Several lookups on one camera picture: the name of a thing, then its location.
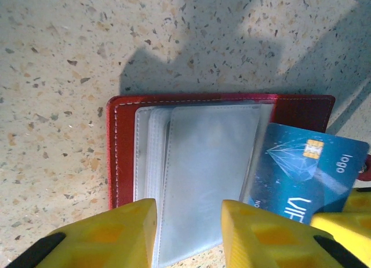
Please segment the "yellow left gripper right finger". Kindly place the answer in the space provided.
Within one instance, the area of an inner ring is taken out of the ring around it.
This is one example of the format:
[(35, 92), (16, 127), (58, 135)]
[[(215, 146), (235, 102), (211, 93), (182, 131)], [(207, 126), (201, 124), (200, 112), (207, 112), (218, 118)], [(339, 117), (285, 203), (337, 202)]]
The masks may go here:
[(239, 201), (224, 200), (221, 229), (227, 267), (365, 267), (320, 229)]

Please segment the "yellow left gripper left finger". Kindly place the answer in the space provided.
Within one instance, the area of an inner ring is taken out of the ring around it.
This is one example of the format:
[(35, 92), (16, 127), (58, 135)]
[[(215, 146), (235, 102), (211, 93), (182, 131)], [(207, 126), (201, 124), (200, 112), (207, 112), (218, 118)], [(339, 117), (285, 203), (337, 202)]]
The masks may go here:
[(63, 226), (9, 267), (151, 267), (157, 206), (145, 198)]

